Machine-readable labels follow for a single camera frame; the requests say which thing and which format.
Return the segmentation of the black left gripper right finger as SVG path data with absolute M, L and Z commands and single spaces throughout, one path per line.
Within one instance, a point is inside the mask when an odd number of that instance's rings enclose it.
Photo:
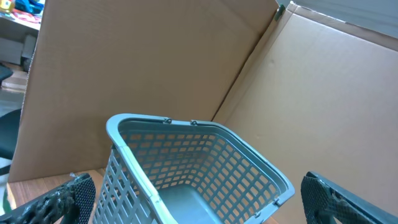
M 300 193 L 307 223 L 397 223 L 397 217 L 363 200 L 324 176 L 309 171 Z

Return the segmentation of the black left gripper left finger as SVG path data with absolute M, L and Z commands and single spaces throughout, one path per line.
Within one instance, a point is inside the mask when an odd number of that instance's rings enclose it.
M 6 224 L 89 223 L 96 197 L 95 183 L 83 173 L 1 216 Z

